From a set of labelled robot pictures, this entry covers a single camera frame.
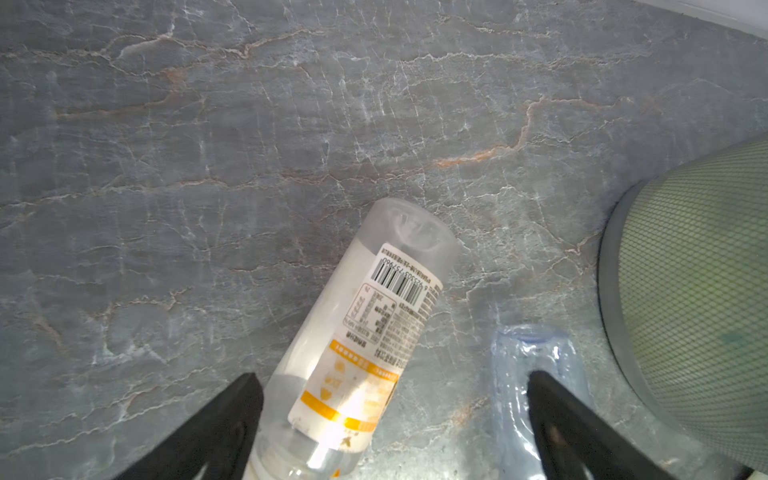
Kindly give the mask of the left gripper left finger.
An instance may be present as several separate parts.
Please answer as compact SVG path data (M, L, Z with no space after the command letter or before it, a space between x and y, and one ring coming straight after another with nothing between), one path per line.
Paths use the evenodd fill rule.
M119 479L242 479L264 406L261 383L244 373Z

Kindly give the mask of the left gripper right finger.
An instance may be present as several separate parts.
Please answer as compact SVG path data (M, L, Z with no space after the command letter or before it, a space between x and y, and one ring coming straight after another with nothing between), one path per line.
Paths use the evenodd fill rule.
M527 395L547 479L672 479L549 373L532 372Z

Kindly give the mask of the white cap orange label bottle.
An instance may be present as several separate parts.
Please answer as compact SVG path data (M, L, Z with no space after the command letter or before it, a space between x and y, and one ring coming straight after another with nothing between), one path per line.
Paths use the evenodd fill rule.
M266 384L248 479L334 479L369 447L458 255L450 229L376 201Z

